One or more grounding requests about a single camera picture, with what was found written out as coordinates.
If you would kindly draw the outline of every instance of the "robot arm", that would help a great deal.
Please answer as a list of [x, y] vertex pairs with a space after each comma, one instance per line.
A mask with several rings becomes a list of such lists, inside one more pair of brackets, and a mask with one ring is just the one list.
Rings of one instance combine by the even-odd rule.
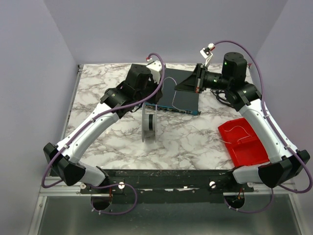
[[[52, 164], [52, 170], [60, 178], [71, 186], [77, 182], [101, 185], [106, 179], [106, 173], [99, 167], [93, 167], [80, 162], [80, 159], [87, 148], [103, 133], [108, 127], [120, 120], [127, 112], [134, 109], [129, 107], [102, 114], [114, 107], [125, 106], [149, 96], [158, 86], [162, 66], [160, 61], [148, 60], [148, 65], [132, 64], [125, 81], [116, 88], [105, 91], [94, 111], [84, 120], [78, 128], [70, 135], [58, 142], [56, 145], [48, 143], [44, 147], [45, 156], [50, 162], [56, 154], [59, 156]], [[148, 102], [156, 104], [162, 97], [159, 90]]]
[[192, 75], [175, 86], [175, 90], [194, 93], [201, 93], [207, 88], [224, 90], [226, 100], [249, 122], [262, 142], [269, 159], [265, 164], [234, 169], [233, 176], [236, 182], [264, 183], [274, 188], [299, 174], [303, 168], [290, 150], [297, 153], [305, 164], [310, 156], [306, 150], [299, 151], [270, 117], [277, 132], [285, 139], [287, 147], [278, 138], [268, 122], [267, 117], [270, 113], [266, 110], [265, 114], [262, 110], [261, 93], [253, 84], [245, 82], [247, 61], [243, 55], [236, 52], [227, 53], [224, 56], [222, 73], [207, 70], [207, 60], [208, 58], [211, 60], [211, 50], [214, 48], [214, 45], [209, 44], [207, 48], [200, 51], [206, 59], [205, 65], [197, 64]]

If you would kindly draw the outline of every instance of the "marble table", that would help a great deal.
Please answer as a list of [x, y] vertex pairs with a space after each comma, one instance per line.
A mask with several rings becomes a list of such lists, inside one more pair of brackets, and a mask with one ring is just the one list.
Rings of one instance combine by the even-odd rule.
[[[67, 135], [95, 108], [107, 88], [125, 79], [131, 64], [84, 65], [69, 117]], [[195, 65], [167, 64], [192, 71]], [[209, 70], [221, 72], [222, 65]], [[247, 71], [248, 82], [251, 77]], [[109, 127], [87, 149], [81, 161], [106, 169], [231, 169], [218, 126], [241, 116], [220, 104], [209, 90], [199, 98], [201, 115], [158, 111], [157, 142], [141, 141], [141, 109]]]

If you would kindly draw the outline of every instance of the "blue edge strip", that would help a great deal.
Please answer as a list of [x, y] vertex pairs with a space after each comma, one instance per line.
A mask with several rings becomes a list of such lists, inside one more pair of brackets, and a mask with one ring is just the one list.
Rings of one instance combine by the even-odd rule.
[[[148, 109], [155, 109], [156, 105], [155, 104], [146, 103], [146, 107]], [[176, 112], [176, 113], [183, 113], [183, 114], [186, 112], [187, 114], [194, 115], [194, 116], [200, 115], [200, 113], [201, 113], [201, 111], [193, 111], [193, 110], [181, 111], [181, 110], [178, 110], [178, 109], [175, 109], [175, 108], [172, 108], [172, 107], [167, 107], [167, 106], [162, 106], [162, 105], [158, 105], [157, 109], [158, 110], [164, 110], [164, 111]]]

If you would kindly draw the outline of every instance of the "gray floor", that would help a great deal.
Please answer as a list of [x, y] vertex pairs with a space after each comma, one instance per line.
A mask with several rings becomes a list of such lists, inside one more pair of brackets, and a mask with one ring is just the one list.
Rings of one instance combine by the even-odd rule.
[[[91, 212], [89, 197], [50, 197], [40, 235], [276, 235], [300, 234], [288, 195], [276, 195], [272, 208], [242, 214], [224, 204], [141, 204], [126, 215]], [[249, 195], [246, 210], [259, 209], [269, 195]], [[119, 205], [113, 211], [125, 209]]]

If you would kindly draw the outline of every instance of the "red plastic basket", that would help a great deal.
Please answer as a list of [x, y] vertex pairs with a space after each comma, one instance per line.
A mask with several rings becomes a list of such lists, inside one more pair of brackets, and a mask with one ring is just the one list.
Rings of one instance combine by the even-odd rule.
[[244, 119], [225, 122], [219, 132], [235, 166], [269, 162], [268, 155], [250, 124]]

